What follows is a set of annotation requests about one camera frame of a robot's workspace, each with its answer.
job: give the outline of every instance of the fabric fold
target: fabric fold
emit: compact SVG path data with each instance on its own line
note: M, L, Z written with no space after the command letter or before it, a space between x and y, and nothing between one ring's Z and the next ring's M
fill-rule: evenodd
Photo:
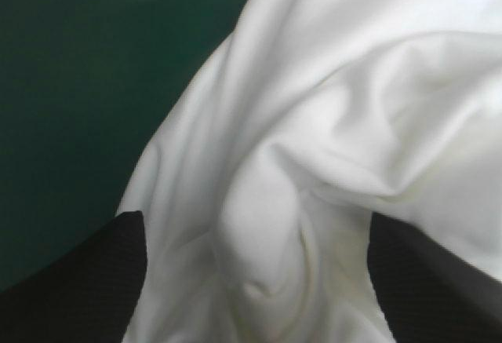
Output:
M373 211L501 282L501 2L249 0L118 209L150 258L124 343L393 341Z

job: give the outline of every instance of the green surface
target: green surface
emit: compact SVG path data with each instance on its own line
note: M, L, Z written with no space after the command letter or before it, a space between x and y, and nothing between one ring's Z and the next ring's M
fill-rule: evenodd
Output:
M0 289L114 216L245 0L0 0Z

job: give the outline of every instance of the dark green background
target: dark green background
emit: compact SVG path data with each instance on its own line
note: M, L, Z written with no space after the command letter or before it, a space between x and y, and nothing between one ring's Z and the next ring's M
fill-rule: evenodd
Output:
M0 0L0 289L115 213L245 0Z

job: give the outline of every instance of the white cloth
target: white cloth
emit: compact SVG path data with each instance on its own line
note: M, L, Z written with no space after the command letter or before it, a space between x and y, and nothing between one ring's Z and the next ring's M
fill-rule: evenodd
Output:
M118 212L124 343L384 343L371 211L502 281L502 0L249 0Z

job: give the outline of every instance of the white fabric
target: white fabric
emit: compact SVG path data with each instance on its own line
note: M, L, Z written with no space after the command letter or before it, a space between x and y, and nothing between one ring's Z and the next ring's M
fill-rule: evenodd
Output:
M371 211L502 281L502 0L249 0L118 212L148 270L124 343L392 342Z

